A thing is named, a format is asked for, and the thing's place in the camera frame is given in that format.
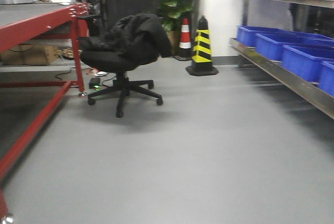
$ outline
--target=black jacket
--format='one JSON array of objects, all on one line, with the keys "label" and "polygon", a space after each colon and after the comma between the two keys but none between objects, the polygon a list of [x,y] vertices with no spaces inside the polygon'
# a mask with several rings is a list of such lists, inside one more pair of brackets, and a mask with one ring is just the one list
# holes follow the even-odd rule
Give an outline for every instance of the black jacket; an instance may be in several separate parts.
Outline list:
[{"label": "black jacket", "polygon": [[101,39],[90,37],[90,51],[112,51],[138,64],[172,55],[172,46],[158,16],[138,14],[119,20]]}]

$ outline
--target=red and white cone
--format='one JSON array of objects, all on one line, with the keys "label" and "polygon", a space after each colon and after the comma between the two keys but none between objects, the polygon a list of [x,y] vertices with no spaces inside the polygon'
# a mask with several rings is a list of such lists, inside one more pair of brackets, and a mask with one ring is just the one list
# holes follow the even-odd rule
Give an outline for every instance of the red and white cone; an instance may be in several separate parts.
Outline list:
[{"label": "red and white cone", "polygon": [[189,22],[187,18],[184,18],[182,22],[178,56],[174,58],[178,61],[190,61],[192,59],[192,44],[190,41]]}]

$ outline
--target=table top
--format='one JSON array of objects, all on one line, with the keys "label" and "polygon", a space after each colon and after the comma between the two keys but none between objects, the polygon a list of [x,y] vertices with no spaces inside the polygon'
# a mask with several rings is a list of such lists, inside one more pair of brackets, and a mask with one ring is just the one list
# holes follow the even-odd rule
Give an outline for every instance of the table top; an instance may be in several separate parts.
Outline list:
[{"label": "table top", "polygon": [[51,13],[68,6],[58,3],[0,5],[0,28],[10,23]]},{"label": "table top", "polygon": [[86,14],[84,4],[0,5],[0,52]]}]

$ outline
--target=red metal table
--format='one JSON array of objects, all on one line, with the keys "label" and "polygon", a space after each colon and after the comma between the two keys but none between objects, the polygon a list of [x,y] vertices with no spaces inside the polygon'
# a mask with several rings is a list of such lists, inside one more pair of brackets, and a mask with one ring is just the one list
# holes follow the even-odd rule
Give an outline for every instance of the red metal table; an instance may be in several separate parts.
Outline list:
[{"label": "red metal table", "polygon": [[[87,35],[86,23],[77,19],[78,16],[84,14],[87,14],[86,6],[76,3],[0,5],[0,52],[31,39],[71,39],[76,66],[75,80],[0,83],[0,87],[8,88],[60,87],[53,99],[15,141],[10,150],[3,157],[0,157],[0,182],[57,108],[69,88],[78,86],[79,95],[83,96],[85,94],[77,41],[77,37]],[[68,30],[58,33],[56,29],[59,26]],[[8,208],[0,188],[0,219],[7,214]]]}]

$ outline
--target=cardboard box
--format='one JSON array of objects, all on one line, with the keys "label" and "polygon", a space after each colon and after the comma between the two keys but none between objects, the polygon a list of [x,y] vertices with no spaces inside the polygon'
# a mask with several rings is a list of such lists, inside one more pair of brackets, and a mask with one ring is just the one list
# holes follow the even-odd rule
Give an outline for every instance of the cardboard box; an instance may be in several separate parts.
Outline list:
[{"label": "cardboard box", "polygon": [[52,45],[17,45],[0,53],[4,65],[49,65],[58,58],[58,47]]}]

